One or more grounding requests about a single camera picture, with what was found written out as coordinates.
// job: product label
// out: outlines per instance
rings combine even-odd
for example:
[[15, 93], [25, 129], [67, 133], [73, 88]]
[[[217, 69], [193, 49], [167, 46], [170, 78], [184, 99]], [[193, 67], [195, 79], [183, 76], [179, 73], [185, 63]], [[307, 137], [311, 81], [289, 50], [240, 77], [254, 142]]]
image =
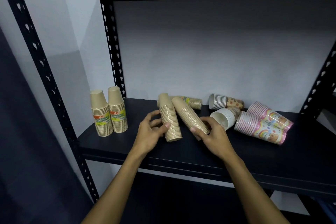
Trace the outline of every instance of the product label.
[[126, 110], [121, 110], [118, 112], [110, 111], [112, 121], [122, 121], [126, 119]]
[[240, 114], [240, 109], [238, 107], [235, 107], [235, 106], [230, 106], [227, 109], [230, 110], [233, 113], [234, 118], [237, 120], [238, 116]]
[[261, 120], [254, 129], [253, 137], [275, 144], [282, 144], [286, 137], [286, 132]]
[[185, 97], [185, 96], [181, 96], [181, 99], [182, 99], [184, 102], [186, 102], [187, 104], [189, 104], [189, 100], [190, 100], [190, 98]]
[[235, 99], [235, 98], [227, 98], [227, 107], [230, 106], [235, 106], [238, 107], [239, 109], [243, 109], [244, 108], [244, 102], [242, 100], [239, 99]]
[[102, 126], [102, 125], [105, 125], [105, 124], [111, 122], [111, 118], [110, 118], [110, 113], [109, 112], [107, 112], [105, 114], [102, 114], [102, 115], [94, 115], [93, 117], [95, 119], [95, 124], [97, 126]]
[[260, 119], [266, 121], [269, 125], [273, 125], [285, 131], [287, 131], [293, 124], [290, 120], [286, 119], [284, 116], [281, 116], [272, 109], [265, 111]]

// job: lower shelf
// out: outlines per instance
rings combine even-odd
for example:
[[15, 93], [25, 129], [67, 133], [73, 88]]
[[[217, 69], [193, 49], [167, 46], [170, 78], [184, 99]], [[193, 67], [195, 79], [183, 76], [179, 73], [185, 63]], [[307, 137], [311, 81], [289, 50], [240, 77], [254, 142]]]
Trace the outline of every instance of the lower shelf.
[[[124, 133], [99, 137], [92, 124], [79, 137], [80, 150], [89, 160], [122, 164], [132, 148], [139, 123], [156, 110], [156, 101], [125, 99], [129, 128]], [[203, 105], [196, 111], [209, 116]], [[336, 201], [336, 136], [302, 114], [280, 112], [294, 122], [283, 145], [248, 137], [230, 128], [228, 137], [257, 182], [266, 189], [305, 194]], [[231, 182], [223, 163], [197, 141], [179, 119], [183, 138], [167, 143], [161, 138], [141, 168]]]

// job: dark fabric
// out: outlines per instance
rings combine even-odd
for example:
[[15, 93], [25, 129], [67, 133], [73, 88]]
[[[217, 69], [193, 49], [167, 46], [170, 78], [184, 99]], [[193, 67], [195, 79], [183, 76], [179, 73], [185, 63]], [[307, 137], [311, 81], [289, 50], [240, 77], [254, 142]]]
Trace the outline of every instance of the dark fabric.
[[0, 223], [80, 223], [92, 202], [0, 30]]

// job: finger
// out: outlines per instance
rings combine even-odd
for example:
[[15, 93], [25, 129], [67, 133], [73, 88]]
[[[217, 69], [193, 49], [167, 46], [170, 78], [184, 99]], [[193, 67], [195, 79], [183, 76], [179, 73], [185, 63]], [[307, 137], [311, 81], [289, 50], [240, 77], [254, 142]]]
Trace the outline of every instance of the finger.
[[159, 127], [159, 129], [156, 131], [159, 135], [164, 134], [168, 131], [168, 129], [170, 128], [170, 122], [166, 122], [165, 124], [163, 124], [161, 127]]
[[159, 129], [158, 127], [153, 127], [152, 128], [153, 131], [157, 131], [158, 129]]
[[150, 112], [149, 114], [147, 114], [147, 116], [145, 117], [144, 120], [150, 122], [151, 119], [155, 116], [155, 115], [158, 115], [160, 113], [160, 110], [155, 110], [153, 112]]
[[152, 120], [150, 123], [149, 123], [149, 126], [152, 128], [152, 127], [155, 127], [157, 125], [159, 125], [160, 123], [162, 123], [162, 119], [156, 119], [156, 120]]
[[208, 122], [208, 124], [211, 126], [211, 128], [215, 125], [219, 125], [219, 123], [212, 117], [200, 117], [202, 121]]
[[191, 128], [190, 128], [190, 131], [191, 131], [193, 134], [199, 136], [203, 141], [209, 139], [208, 135], [206, 135], [206, 134], [205, 134], [202, 130], [200, 130], [199, 128], [191, 127]]

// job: right hand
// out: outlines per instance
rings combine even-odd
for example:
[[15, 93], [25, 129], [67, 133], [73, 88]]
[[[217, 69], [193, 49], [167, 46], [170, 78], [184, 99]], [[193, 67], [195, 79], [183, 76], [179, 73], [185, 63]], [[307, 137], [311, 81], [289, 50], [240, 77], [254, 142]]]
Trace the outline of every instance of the right hand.
[[211, 132], [206, 135], [202, 130], [191, 127], [190, 131], [199, 136], [206, 147], [225, 163], [237, 157], [225, 129], [212, 117], [200, 117], [200, 119], [211, 126]]

